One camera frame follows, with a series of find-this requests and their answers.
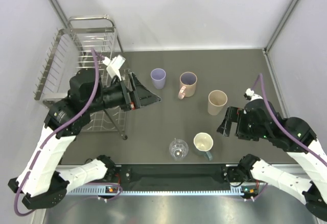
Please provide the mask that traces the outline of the teal ceramic mug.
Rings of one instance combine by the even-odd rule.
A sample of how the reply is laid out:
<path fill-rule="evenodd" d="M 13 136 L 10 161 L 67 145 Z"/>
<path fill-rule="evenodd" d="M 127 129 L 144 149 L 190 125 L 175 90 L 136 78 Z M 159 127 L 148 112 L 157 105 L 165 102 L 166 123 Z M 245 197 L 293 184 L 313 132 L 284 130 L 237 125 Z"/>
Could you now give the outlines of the teal ceramic mug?
<path fill-rule="evenodd" d="M 210 134 L 204 132 L 196 134 L 193 139 L 193 144 L 199 155 L 207 157 L 209 161 L 213 159 L 211 149 L 214 145 L 214 141 Z"/>

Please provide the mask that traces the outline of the clear glass cup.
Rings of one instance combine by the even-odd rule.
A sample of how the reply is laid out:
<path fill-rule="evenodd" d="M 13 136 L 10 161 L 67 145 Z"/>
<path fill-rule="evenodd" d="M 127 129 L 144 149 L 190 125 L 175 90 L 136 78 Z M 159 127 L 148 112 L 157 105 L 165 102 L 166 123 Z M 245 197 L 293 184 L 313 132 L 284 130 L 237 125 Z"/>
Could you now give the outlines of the clear glass cup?
<path fill-rule="evenodd" d="M 188 144 L 182 139 L 174 139 L 169 145 L 170 155 L 174 160 L 182 160 L 189 152 Z"/>

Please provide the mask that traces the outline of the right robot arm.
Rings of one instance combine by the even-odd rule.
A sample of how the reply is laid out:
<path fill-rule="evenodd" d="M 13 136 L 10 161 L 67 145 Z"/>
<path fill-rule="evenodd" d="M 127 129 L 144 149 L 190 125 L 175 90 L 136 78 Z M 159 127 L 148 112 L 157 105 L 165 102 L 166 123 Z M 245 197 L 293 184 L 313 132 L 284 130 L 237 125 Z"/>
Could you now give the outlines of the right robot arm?
<path fill-rule="evenodd" d="M 272 103 L 261 97 L 245 107 L 228 107 L 217 132 L 242 142 L 268 142 L 291 158 L 275 163 L 252 153 L 242 156 L 237 165 L 227 168 L 228 182 L 264 182 L 297 199 L 318 219 L 326 221 L 326 153 L 316 133 L 297 117 L 283 117 Z"/>

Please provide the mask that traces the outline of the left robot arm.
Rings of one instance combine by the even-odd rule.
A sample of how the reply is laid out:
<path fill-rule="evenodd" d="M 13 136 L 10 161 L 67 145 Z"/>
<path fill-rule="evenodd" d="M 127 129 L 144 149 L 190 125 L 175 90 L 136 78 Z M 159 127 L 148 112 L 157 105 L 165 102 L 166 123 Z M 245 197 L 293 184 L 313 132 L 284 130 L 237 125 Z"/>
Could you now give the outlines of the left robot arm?
<path fill-rule="evenodd" d="M 26 168 L 8 182 L 16 194 L 14 210 L 18 216 L 23 215 L 18 210 L 20 194 L 24 195 L 23 205 L 32 213 L 56 206 L 67 193 L 84 184 L 114 179 L 115 163 L 105 155 L 71 170 L 57 171 L 56 168 L 68 146 L 90 123 L 91 114 L 114 107 L 130 111 L 161 101 L 133 72 L 128 77 L 131 89 L 118 77 L 114 77 L 110 86 L 103 86 L 99 71 L 94 68 L 82 69 L 70 79 L 67 96 L 49 109 L 37 148 Z"/>

